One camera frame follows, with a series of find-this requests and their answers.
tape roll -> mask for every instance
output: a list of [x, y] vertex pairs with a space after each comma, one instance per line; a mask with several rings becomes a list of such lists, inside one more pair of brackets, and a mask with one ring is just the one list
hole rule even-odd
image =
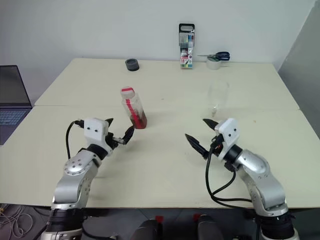
[[212, 57], [207, 57], [206, 66], [211, 70], [218, 70], [221, 67], [221, 61]]

floor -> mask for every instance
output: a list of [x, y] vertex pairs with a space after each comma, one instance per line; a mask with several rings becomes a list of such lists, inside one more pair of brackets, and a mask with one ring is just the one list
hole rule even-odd
[[[27, 206], [24, 213], [30, 214], [33, 218], [32, 229], [22, 238], [11, 236], [11, 240], [33, 240], [38, 231], [46, 224], [49, 210]], [[212, 209], [212, 208], [123, 208], [123, 209], [89, 209], [88, 219], [83, 227], [90, 234], [96, 236], [118, 235], [119, 240], [129, 240], [135, 229], [147, 220], [155, 216], [163, 216], [163, 238], [164, 240], [194, 240], [195, 223], [194, 214], [207, 214], [213, 217], [220, 227], [226, 240], [231, 240], [237, 235], [249, 235], [255, 239], [256, 225], [252, 220], [244, 219], [243, 213], [238, 209]], [[293, 220], [295, 228], [299, 232], [301, 240], [320, 239], [320, 208], [295, 209]], [[21, 217], [20, 227], [26, 229], [30, 226], [30, 219]], [[9, 237], [10, 225], [6, 224], [0, 228], [0, 240], [7, 240]], [[83, 236], [82, 240], [91, 240]]]

laptop keyboard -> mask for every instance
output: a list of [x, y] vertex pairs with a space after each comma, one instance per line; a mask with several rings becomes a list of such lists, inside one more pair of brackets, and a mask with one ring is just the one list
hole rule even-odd
[[16, 125], [26, 111], [0, 111], [0, 125]]

clear plastic bottle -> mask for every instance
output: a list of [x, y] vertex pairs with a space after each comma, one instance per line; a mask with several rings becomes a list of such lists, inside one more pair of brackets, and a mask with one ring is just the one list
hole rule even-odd
[[147, 117], [135, 90], [126, 86], [121, 89], [122, 105], [136, 129], [145, 129]]

white table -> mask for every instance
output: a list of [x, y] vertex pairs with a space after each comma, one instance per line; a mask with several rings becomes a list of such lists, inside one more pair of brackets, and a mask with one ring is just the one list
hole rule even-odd
[[228, 108], [299, 107], [271, 63], [224, 63], [211, 70], [204, 62], [180, 69], [178, 61], [139, 60], [128, 71], [125, 60], [75, 58], [36, 101], [36, 106], [118, 106], [120, 89], [133, 87], [143, 106], [198, 106], [214, 81], [228, 82]]
[[[203, 112], [175, 106], [145, 106], [145, 112], [147, 128], [136, 130], [127, 146], [103, 160], [87, 206], [220, 208], [205, 187], [206, 162], [184, 136], [188, 133], [209, 146], [214, 132], [202, 122]], [[49, 206], [67, 160], [66, 129], [71, 121], [86, 117], [114, 117], [110, 131], [116, 136], [131, 124], [121, 106], [36, 106], [0, 149], [0, 202]], [[229, 108], [218, 112], [216, 120], [228, 117], [239, 121], [238, 145], [268, 160], [289, 207], [320, 207], [320, 142], [300, 110]], [[71, 154], [81, 147], [86, 147], [83, 130], [74, 127]], [[231, 176], [222, 162], [212, 159], [212, 189]], [[248, 197], [248, 191], [237, 178], [220, 196]]]

